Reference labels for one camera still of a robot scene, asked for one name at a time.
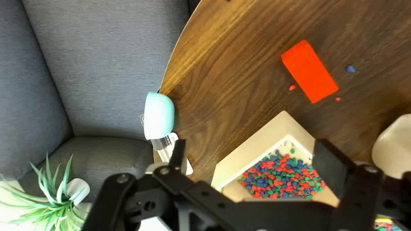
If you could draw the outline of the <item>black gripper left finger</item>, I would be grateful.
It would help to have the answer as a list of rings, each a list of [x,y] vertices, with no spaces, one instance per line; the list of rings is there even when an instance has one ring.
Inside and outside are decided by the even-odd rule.
[[[169,164],[174,169],[180,169],[182,173],[186,171],[185,147],[186,147],[186,141],[185,139],[177,139],[174,142],[174,148],[173,148],[172,156],[169,159]]]

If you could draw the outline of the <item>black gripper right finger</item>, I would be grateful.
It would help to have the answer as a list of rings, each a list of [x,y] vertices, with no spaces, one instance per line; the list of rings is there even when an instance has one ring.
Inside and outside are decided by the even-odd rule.
[[[338,198],[344,195],[345,184],[356,164],[327,139],[316,139],[312,166]]]

